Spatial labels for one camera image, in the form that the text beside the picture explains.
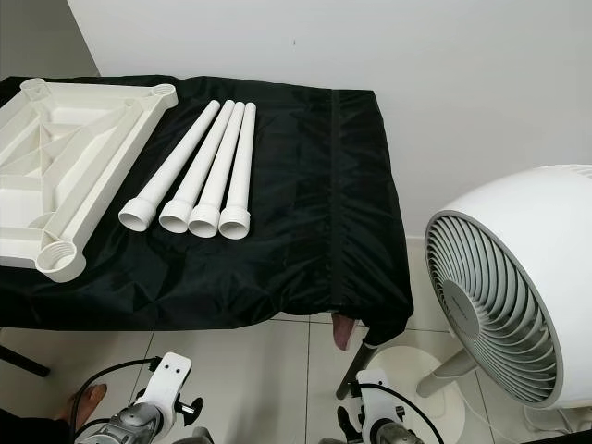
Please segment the person's bare foot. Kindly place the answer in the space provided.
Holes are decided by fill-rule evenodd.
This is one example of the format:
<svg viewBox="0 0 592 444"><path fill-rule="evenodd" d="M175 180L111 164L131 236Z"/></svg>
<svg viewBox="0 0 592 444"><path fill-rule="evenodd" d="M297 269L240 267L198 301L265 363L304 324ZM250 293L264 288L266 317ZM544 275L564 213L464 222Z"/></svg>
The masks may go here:
<svg viewBox="0 0 592 444"><path fill-rule="evenodd" d="M84 426L92 417L93 411L105 398L107 384L91 385L70 398L65 406L63 418L72 420L75 426Z"/></svg>

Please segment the white standing fan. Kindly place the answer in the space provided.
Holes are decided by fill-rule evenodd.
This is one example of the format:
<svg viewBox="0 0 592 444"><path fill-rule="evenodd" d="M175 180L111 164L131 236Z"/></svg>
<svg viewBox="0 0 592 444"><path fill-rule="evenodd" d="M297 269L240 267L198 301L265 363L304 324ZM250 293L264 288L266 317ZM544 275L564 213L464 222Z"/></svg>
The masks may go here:
<svg viewBox="0 0 592 444"><path fill-rule="evenodd" d="M592 165L537 166L441 208L424 237L428 282L461 350L392 396L407 430L445 444L468 405L445 389L483 371L525 409L557 412L592 444Z"/></svg>

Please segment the person's dark trouser leg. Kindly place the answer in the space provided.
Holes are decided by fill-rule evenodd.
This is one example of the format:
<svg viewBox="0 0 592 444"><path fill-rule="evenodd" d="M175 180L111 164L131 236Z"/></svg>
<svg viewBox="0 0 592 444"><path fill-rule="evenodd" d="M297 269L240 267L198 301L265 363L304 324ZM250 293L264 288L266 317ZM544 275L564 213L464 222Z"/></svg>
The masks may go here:
<svg viewBox="0 0 592 444"><path fill-rule="evenodd" d="M73 444L68 420L42 417L17 417L0 412L0 444Z"/></svg>

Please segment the black metal table leg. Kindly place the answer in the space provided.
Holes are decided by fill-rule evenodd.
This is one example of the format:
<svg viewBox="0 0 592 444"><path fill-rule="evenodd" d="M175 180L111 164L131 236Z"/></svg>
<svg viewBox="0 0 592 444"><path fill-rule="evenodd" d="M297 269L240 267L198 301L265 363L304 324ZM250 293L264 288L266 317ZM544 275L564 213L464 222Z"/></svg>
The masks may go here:
<svg viewBox="0 0 592 444"><path fill-rule="evenodd" d="M369 331L366 331L361 337L358 350L352 356L350 366L348 366L341 382L339 382L337 392L335 392L339 401L343 401L344 398L350 396L351 385L356 382L358 372L363 371L371 363L373 356L376 355L377 347L379 347L379 343L373 342Z"/></svg>
<svg viewBox="0 0 592 444"><path fill-rule="evenodd" d="M26 358L21 352L9 350L3 344L0 346L0 359L38 377L48 377L51 373L51 369L47 366L43 366L31 358Z"/></svg>

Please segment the white plastic children table top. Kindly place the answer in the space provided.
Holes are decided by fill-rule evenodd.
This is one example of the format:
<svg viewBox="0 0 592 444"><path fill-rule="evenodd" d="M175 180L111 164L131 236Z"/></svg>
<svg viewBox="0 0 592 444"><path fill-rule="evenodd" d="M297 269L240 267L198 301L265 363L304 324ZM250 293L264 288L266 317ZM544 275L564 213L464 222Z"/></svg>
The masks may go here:
<svg viewBox="0 0 592 444"><path fill-rule="evenodd" d="M86 241L177 102L172 84L23 81L0 110L0 264L77 278Z"/></svg>

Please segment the black fabric table cover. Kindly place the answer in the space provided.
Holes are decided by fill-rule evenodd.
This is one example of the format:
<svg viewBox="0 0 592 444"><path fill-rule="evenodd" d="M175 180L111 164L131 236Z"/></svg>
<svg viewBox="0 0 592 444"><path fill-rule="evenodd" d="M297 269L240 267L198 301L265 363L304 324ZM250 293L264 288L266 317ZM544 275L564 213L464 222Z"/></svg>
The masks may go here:
<svg viewBox="0 0 592 444"><path fill-rule="evenodd" d="M55 283L32 269L0 272L5 328L63 331L228 329L279 313L364 322L380 344L414 305L388 137L368 90L257 80L135 75L173 85L170 107L84 248L83 274ZM211 100L257 106L249 212L242 240L152 224L135 232L119 208L142 189Z"/></svg>

